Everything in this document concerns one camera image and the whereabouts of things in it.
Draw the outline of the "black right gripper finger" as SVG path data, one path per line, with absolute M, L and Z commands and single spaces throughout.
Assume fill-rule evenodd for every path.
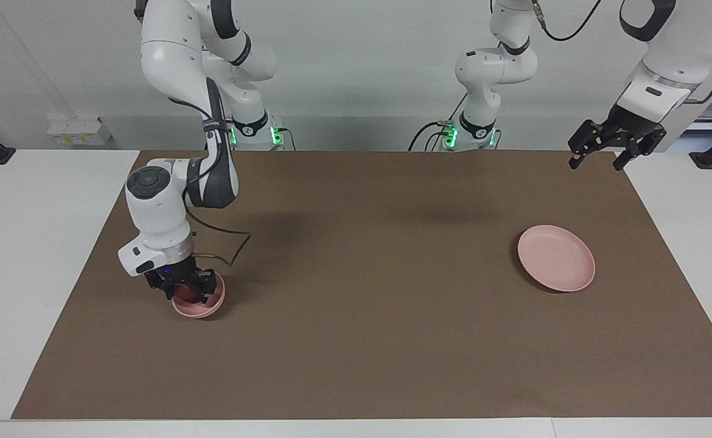
M 166 299 L 172 301 L 175 296 L 175 283 L 172 280 L 160 274 L 144 274 L 144 278 L 150 288 L 163 291 Z
M 215 294 L 217 288 L 217 275 L 215 271 L 196 271 L 189 276 L 188 288 L 191 303 L 207 303 Z

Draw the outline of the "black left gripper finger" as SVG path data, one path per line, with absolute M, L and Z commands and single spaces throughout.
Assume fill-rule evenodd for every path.
M 637 139 L 632 133 L 623 132 L 616 136 L 617 146 L 623 146 L 623 150 L 613 162 L 613 167 L 616 171 L 623 171 L 629 161 L 640 157 L 648 156 L 654 152 L 657 145 L 666 136 L 666 130 L 663 127 L 654 128 L 650 133 Z
M 591 153 L 603 150 L 606 147 L 602 142 L 601 134 L 603 125 L 586 120 L 568 140 L 568 148 L 572 153 L 572 158 L 568 161 L 568 166 L 572 170 L 578 169 L 584 159 Z

